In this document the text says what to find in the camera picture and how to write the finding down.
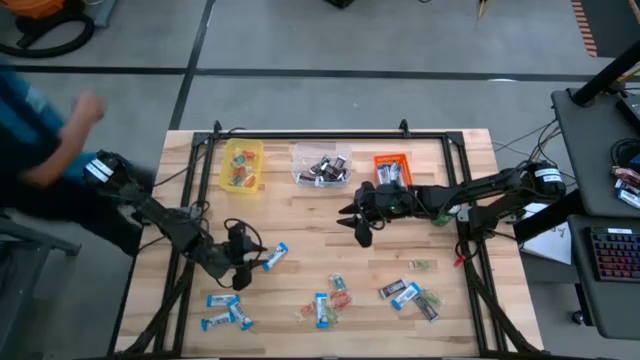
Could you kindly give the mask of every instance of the keyboard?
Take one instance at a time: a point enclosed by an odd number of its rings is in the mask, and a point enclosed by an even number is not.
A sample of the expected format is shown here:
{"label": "keyboard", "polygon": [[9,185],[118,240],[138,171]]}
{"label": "keyboard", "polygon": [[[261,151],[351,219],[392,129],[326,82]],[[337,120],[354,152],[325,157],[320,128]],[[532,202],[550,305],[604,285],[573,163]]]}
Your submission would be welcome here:
{"label": "keyboard", "polygon": [[640,283],[640,233],[594,227],[590,238],[597,280]]}

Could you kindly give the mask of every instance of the wooden tabletop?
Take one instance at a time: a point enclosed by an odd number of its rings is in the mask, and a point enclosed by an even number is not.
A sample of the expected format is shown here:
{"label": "wooden tabletop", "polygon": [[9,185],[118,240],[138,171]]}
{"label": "wooden tabletop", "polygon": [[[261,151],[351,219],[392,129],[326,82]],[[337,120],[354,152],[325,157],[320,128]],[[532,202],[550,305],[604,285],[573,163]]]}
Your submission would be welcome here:
{"label": "wooden tabletop", "polygon": [[[463,130],[473,178],[494,174],[496,160],[487,130]],[[167,134],[157,180],[167,178],[187,164],[193,132]],[[406,153],[414,183],[448,185],[440,141],[349,141],[354,174],[345,189],[299,187],[291,175],[291,150],[296,141],[265,141],[265,165],[260,191],[255,195],[228,193],[218,186],[224,142],[215,149],[206,217],[216,242],[226,241],[222,226],[237,217],[255,227],[269,249],[285,242],[289,253],[271,272],[255,269],[253,282],[239,292],[240,302],[255,321],[249,331],[227,324],[203,332],[201,319],[222,313],[207,308],[209,294],[228,294],[199,266],[193,282],[184,338],[184,356],[193,357],[318,357],[318,356],[471,356],[477,344],[471,319],[467,285],[462,267],[454,268],[453,247],[458,241],[455,225],[435,227],[428,221],[404,219],[374,233],[373,246],[361,248],[353,230],[337,225],[338,210],[353,200],[362,181],[373,180],[373,156]],[[457,153],[454,159],[461,179]],[[192,199],[200,179],[196,171]],[[177,207],[184,176],[154,190],[167,207]],[[143,241],[157,238],[150,227]],[[518,247],[513,240],[496,237],[487,241],[498,299],[516,327],[534,346],[542,341],[529,295]],[[160,305],[171,247],[160,241],[138,255],[131,280],[116,350],[129,346],[148,324]],[[412,271],[410,260],[429,260],[429,272]],[[329,276],[340,273],[352,293],[353,303],[340,314],[331,329],[316,329],[315,317],[298,322],[294,313],[314,300],[316,292],[330,290]],[[221,279],[231,283],[230,271]],[[378,289],[401,277],[428,288],[446,302],[440,319],[429,323],[415,304],[395,310]],[[491,321],[483,317],[490,344]],[[167,346],[173,338],[175,315],[170,319]]]}

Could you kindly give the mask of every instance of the concrete floor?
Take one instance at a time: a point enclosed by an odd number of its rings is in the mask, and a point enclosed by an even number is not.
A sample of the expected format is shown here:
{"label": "concrete floor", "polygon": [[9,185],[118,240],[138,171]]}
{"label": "concrete floor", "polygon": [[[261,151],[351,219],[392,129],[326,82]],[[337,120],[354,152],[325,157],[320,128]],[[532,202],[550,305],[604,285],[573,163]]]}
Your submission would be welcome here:
{"label": "concrete floor", "polygon": [[[48,60],[16,64],[184,68],[207,0],[120,1],[112,27],[83,49]],[[494,0],[476,21],[476,0],[357,0],[338,11],[320,0],[218,0],[199,68],[424,71],[460,74],[594,74],[609,59],[589,57],[569,0]],[[0,11],[0,41],[15,31]],[[54,44],[78,31],[64,25],[43,39]],[[117,151],[157,168],[182,75],[29,73],[26,77],[68,113],[83,88],[110,104],[88,149]],[[195,76],[180,129],[489,128],[508,142],[553,119],[550,93],[580,83],[549,76],[542,82]],[[529,153],[530,137],[513,145]],[[558,138],[547,154],[567,173]],[[524,157],[504,149],[501,167]],[[22,219],[39,226],[33,219]],[[130,259],[74,225],[56,234],[83,243],[75,260],[53,256],[38,285],[24,353],[46,359],[100,356],[108,348]],[[640,342],[606,340],[573,326],[578,308],[571,285],[532,284],[545,348],[556,354],[637,358]]]}

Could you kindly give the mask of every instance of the black metal frame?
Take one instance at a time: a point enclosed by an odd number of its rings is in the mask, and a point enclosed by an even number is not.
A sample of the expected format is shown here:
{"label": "black metal frame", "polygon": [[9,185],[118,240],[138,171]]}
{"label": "black metal frame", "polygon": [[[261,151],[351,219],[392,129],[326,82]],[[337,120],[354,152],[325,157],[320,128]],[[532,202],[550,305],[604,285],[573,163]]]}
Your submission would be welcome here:
{"label": "black metal frame", "polygon": [[[372,131],[242,131],[237,133],[222,133],[221,126],[216,122],[216,126],[213,132],[207,133],[194,133],[193,140],[191,144],[191,152],[189,155],[189,170],[187,171],[185,183],[182,192],[182,199],[180,206],[189,206],[190,205],[190,195],[192,191],[192,183],[195,175],[196,169],[196,161],[198,156],[200,156],[200,148],[201,145],[207,145],[205,151],[207,152],[204,156],[204,164],[202,169],[202,177],[200,182],[200,188],[198,191],[198,202],[202,202],[206,198],[207,193],[207,185],[208,178],[211,170],[211,163],[213,159],[213,153],[215,144],[217,140],[224,135],[225,138],[243,138],[243,139],[291,139],[291,140],[310,140],[310,139],[318,139],[318,140],[354,140],[354,139],[365,139],[365,140],[388,140],[388,139],[407,139],[407,140],[439,140],[442,144],[445,166],[447,169],[447,177],[450,184],[457,184],[455,167],[453,163],[453,155],[451,151],[451,146],[456,146],[459,154],[459,160],[462,167],[463,180],[468,181],[471,180],[471,170],[469,167],[469,161],[467,158],[466,147],[464,143],[464,137],[462,132],[411,132],[409,130],[408,124],[406,120],[402,120],[400,123],[399,130],[392,131],[381,131],[381,132],[372,132]],[[458,222],[458,237],[462,246],[463,253],[470,253],[469,249],[469,239],[468,231],[465,230],[466,227],[464,223]],[[491,266],[489,263],[489,256],[487,253],[487,248],[483,242],[478,242],[478,259],[482,269],[482,277],[483,282],[487,286],[487,290],[489,294],[495,299],[496,291],[495,284],[493,281],[493,276],[491,273]],[[163,294],[163,304],[165,304],[168,300],[171,301],[170,295],[172,290],[175,290],[176,285],[176,276],[178,273],[178,262],[179,262],[179,254],[172,250],[169,265],[167,269],[167,278],[165,282],[165,289]],[[133,275],[133,268],[130,272],[130,279],[128,285],[130,285],[131,276]],[[165,350],[165,337],[167,330],[167,321],[166,318],[162,320],[162,325],[160,329],[157,331],[155,335],[155,343],[153,346],[153,352],[145,353],[145,354],[136,354],[132,355],[131,358],[136,359],[144,359],[144,358],[179,358],[182,355],[182,345],[184,341],[184,332],[186,327],[186,320],[188,315],[189,308],[189,297],[191,293],[191,283],[193,280],[193,270],[194,265],[192,263],[185,264],[183,269],[183,279],[186,279],[187,284],[183,286],[183,291],[180,293],[180,305],[178,311],[178,320],[176,324],[176,331],[173,340],[173,345],[171,350]],[[478,351],[479,354],[482,355],[486,352],[491,352],[488,348],[487,338],[484,328],[484,321],[482,319],[482,311],[480,308],[480,301],[478,298],[478,293],[476,289],[469,284],[469,277],[471,272],[474,272],[473,264],[471,262],[464,263],[464,271],[465,277],[467,279],[467,286],[469,291],[469,302],[471,306],[471,313],[474,322],[474,328],[476,332],[476,341],[478,343]],[[120,315],[118,321],[116,322],[116,327],[113,332],[113,337],[111,341],[111,347],[109,349],[108,356],[114,356],[114,348],[117,340],[120,323],[122,320],[124,306],[126,303],[126,298],[128,295],[128,286],[121,304]],[[505,354],[508,349],[506,345],[506,339],[504,336],[504,332],[502,328],[499,326],[497,321],[493,319],[493,328],[496,338],[497,352],[500,354]]]}

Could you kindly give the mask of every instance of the white paper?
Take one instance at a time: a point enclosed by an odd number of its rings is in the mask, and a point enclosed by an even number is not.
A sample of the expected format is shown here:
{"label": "white paper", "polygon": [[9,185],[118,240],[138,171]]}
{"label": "white paper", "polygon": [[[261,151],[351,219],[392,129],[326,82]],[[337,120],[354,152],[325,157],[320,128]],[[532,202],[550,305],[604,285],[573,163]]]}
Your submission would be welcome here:
{"label": "white paper", "polygon": [[[525,218],[547,207],[532,203],[525,207]],[[522,251],[571,265],[571,233],[567,223],[562,223],[524,243]]]}

